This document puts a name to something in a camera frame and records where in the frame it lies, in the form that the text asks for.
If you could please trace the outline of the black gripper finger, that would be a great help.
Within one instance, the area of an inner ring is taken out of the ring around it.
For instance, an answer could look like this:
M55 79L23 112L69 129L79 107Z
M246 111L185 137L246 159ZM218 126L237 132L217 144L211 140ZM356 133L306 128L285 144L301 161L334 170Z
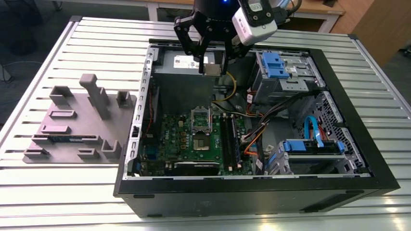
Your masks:
M245 45L239 38L233 38L225 42L225 54L222 62L222 75L226 75L229 63L237 58L243 58L254 45Z
M190 37L190 28L195 27L201 35L199 41L193 41ZM206 49L213 39L214 28L207 22L207 17L203 14L194 14L186 18L177 17L174 22L174 30L179 38L182 47L187 55L193 55L199 62L199 73L205 73L205 57Z

